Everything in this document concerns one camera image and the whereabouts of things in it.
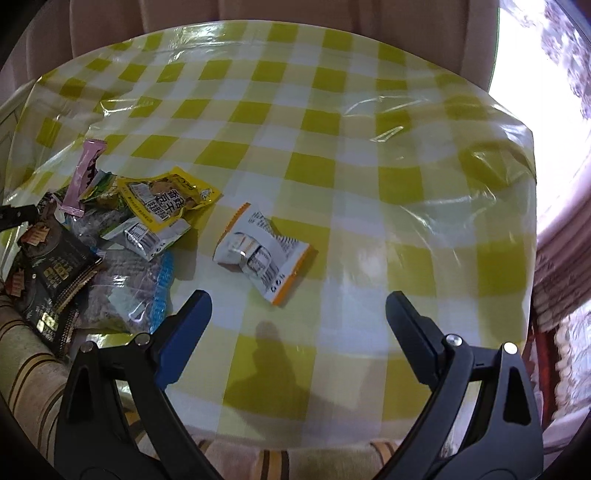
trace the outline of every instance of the metal screw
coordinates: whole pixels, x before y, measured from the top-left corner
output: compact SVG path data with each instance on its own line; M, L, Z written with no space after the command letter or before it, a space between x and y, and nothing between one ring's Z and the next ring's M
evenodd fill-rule
M519 351L517 345L511 342L507 342L505 345L503 345L503 348L509 355L515 355Z
M445 337L447 343L451 346L460 346L462 344L462 337L456 335L455 333L450 333Z
M152 339L152 337L150 336L149 333L138 333L135 338L134 338L134 343L137 346L144 346L144 345L148 345L150 340Z
M94 342L84 342L82 345L80 345L80 352L82 353L88 353L91 352L92 349L95 347L95 343Z

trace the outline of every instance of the black snack packet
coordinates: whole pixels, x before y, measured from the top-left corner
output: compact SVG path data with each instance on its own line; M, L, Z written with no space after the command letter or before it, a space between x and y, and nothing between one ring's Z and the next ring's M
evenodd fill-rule
M7 292L15 310L31 323L33 330L52 353L58 359L63 359L72 341L79 309L71 303L62 313L58 313L43 282L21 254L17 256L8 278L12 278L17 271L24 271L24 289L18 296L12 295L13 292Z
M43 283L57 313L62 313L74 295L98 272L102 259L53 215L30 227L30 231L19 239L22 252L36 279Z

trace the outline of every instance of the pink snack wrapper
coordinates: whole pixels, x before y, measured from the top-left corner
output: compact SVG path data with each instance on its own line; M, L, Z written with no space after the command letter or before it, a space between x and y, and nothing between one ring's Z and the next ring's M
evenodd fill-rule
M84 215L84 205L79 202L79 198L95 177L96 160L106 148L107 143L104 140L95 140L94 138L84 140L82 156L74 171L64 201L60 205L60 210L77 217Z

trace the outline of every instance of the yellow checkered tablecloth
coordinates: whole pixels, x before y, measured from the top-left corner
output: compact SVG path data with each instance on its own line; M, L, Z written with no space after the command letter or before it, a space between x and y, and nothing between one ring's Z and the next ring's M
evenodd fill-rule
M384 318L402 290L472 345L521 343L535 253L529 130L446 70L368 38L229 21L105 47L43 76L13 140L13 205L99 168L180 165L223 192L173 248L172 310L210 326L169 397L189 428L266 445L400 438L427 398ZM212 262L244 202L316 254L284 307ZM4 274L16 232L5 232Z

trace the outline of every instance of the white snack packet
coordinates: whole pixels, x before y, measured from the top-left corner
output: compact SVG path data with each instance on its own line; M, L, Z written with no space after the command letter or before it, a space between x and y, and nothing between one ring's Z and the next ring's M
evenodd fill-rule
M123 245L146 260L152 260L162 250L175 243L191 228L189 223L179 218L158 233L151 232L139 218L132 217L104 233L102 238Z
M261 295L279 305L310 250L307 243L276 235L269 220L245 203L217 243L213 261L239 265Z

